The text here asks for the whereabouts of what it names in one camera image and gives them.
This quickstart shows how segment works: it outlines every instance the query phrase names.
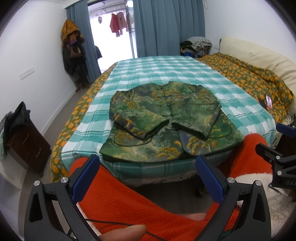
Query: cream headboard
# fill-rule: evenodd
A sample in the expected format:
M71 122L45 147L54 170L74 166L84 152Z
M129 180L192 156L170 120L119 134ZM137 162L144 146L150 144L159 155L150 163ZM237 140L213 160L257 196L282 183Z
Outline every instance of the cream headboard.
M232 37L221 39L219 52L276 73L295 95L289 112L296 113L296 64L293 61L260 45Z

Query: hand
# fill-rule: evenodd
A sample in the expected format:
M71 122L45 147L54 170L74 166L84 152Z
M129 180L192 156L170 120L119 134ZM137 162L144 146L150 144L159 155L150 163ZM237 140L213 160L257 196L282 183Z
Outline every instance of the hand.
M102 234L102 241L140 241L147 231L146 225L133 225L125 229L115 229Z

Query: curtain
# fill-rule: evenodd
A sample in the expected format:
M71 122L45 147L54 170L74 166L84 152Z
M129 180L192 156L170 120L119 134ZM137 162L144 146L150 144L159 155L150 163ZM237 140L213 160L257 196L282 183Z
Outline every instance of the curtain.
M180 55L180 43L205 37L202 0L133 0L138 57Z
M87 0L76 2L66 8L66 10L67 18L71 19L77 25L85 39L82 46L85 51L86 64L89 70L88 81L93 83L101 75L101 70L99 68L98 57L91 32Z

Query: metal screw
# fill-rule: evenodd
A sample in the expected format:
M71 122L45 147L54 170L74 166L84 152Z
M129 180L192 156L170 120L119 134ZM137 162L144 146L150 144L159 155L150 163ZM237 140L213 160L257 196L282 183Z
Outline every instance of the metal screw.
M256 181L255 181L255 184L256 184L257 186L261 186L261 185L262 185L262 182L260 182L259 180L256 180Z
M69 178L67 177L62 177L61 179L61 183L66 183L69 180Z
M40 184L40 181L39 180L37 180L37 181L34 182L34 186L38 186L39 184Z
M229 178L227 178L227 181L229 183L234 183L235 182L235 179L233 177L229 177Z

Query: red blanket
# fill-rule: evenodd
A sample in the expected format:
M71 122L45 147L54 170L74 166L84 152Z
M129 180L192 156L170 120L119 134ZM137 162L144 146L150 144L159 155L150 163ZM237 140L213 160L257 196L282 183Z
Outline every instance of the red blanket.
M271 165L255 152L255 146L258 143L266 145L266 141L260 135L247 135L234 157L223 163L221 170L225 176L271 173ZM70 172L73 173L77 167L82 166L86 159L80 158L75 161ZM90 219L145 224L149 232L170 241L194 240L218 208L218 204L214 203L202 221L194 221L170 213L122 184L103 166L100 166L88 192L79 204ZM226 231L233 227L238 213L239 210L236 208L227 224ZM102 234L126 227L102 223L94 223L94 225ZM155 241L156 239L145 235L142 240Z

